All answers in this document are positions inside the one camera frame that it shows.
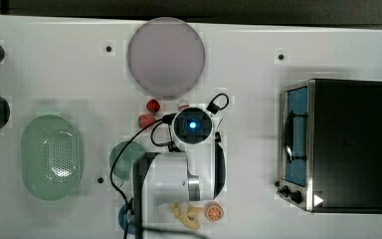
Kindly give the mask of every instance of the black wire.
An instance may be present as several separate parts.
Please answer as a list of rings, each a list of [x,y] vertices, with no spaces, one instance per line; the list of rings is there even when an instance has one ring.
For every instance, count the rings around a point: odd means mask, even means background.
[[[134,136],[132,139],[130,139],[129,142],[122,148],[122,150],[121,150],[120,153],[117,155],[117,157],[116,157],[116,159],[114,160],[113,165],[112,165],[112,167],[111,167],[111,169],[110,169],[110,183],[111,183],[111,185],[114,187],[114,189],[116,189],[116,191],[118,191],[118,192],[120,193],[120,195],[122,195],[122,198],[123,198],[123,200],[125,201],[125,205],[126,205],[126,207],[127,207],[127,208],[126,208],[127,210],[129,209],[129,206],[130,206],[130,205],[129,205],[129,203],[128,203],[128,200],[126,199],[125,193],[123,193],[123,191],[120,190],[120,188],[117,187],[116,184],[114,184],[114,182],[113,182],[113,171],[114,171],[114,168],[115,168],[117,162],[119,161],[120,156],[121,156],[122,153],[125,151],[125,149],[129,146],[129,144],[130,144],[133,140],[135,140],[135,138],[136,138],[137,136],[139,136],[143,131],[145,131],[146,129],[148,129],[149,127],[151,127],[152,125],[154,125],[155,123],[157,123],[157,122],[159,122],[159,121],[162,121],[162,119],[158,119],[158,120],[154,121],[153,123],[149,124],[148,126],[144,127],[142,130],[140,130],[138,133],[136,133],[135,136]]]
[[[154,228],[154,227],[141,227],[141,228],[142,228],[142,230],[156,232],[156,233],[171,233],[171,234],[179,234],[179,235],[190,235],[190,236],[199,237],[201,239],[209,239],[208,237],[206,237],[204,235],[197,234],[197,233],[190,232],[190,231],[177,231],[177,230],[168,230],[168,229],[157,229],[157,228]]]
[[[154,141],[154,138],[153,138],[153,136],[154,136],[154,132],[156,131],[156,129],[157,129],[161,124],[163,124],[163,122],[158,123],[158,124],[151,130],[151,134],[150,134],[151,142],[152,142],[154,145],[156,145],[156,146],[160,146],[160,147],[161,147],[161,146],[167,146],[167,145],[170,144],[170,142],[157,143],[157,142]]]
[[[218,99],[218,97],[220,97],[220,96],[224,96],[224,97],[226,98],[226,104],[225,104],[222,108],[219,109],[220,111],[222,111],[222,110],[224,110],[224,109],[228,106],[228,104],[229,104],[229,97],[228,97],[228,95],[226,95],[226,94],[224,94],[224,93],[220,93],[220,94],[216,95],[216,97],[213,98],[213,100],[209,103],[209,105],[210,105],[210,104],[213,104],[213,102],[216,101],[216,99]]]
[[[129,222],[128,222],[128,219],[126,219],[125,230],[123,231],[123,239],[126,239],[126,237],[128,237],[128,229],[129,229]]]
[[[172,132],[170,131],[170,125],[168,125],[167,128],[169,128],[170,141],[173,143]]]

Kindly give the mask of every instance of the oven handle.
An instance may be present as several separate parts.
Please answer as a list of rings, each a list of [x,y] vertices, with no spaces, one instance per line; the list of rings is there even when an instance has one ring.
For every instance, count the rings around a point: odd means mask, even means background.
[[[285,126],[284,126],[284,145],[283,151],[285,152],[286,159],[291,163],[294,159],[299,159],[295,156],[292,156],[293,150],[293,119],[294,118],[308,118],[308,114],[295,114],[293,111],[290,111],[287,115]]]

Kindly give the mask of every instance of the dark floor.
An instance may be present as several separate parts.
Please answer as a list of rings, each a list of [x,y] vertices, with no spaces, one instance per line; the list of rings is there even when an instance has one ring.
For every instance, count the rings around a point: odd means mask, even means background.
[[[382,0],[0,0],[0,13],[274,25],[382,27]]]

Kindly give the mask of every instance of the oven door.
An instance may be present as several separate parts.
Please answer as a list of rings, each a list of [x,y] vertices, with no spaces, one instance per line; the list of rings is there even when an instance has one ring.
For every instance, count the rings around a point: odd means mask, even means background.
[[[283,179],[306,186],[308,87],[284,92]]]

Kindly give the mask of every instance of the oven window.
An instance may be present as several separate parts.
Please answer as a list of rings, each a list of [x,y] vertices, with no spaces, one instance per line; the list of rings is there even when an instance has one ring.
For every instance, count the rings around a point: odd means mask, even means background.
[[[285,180],[305,187],[306,179],[306,123],[308,115],[308,89],[287,92],[286,125],[288,147],[286,152]]]

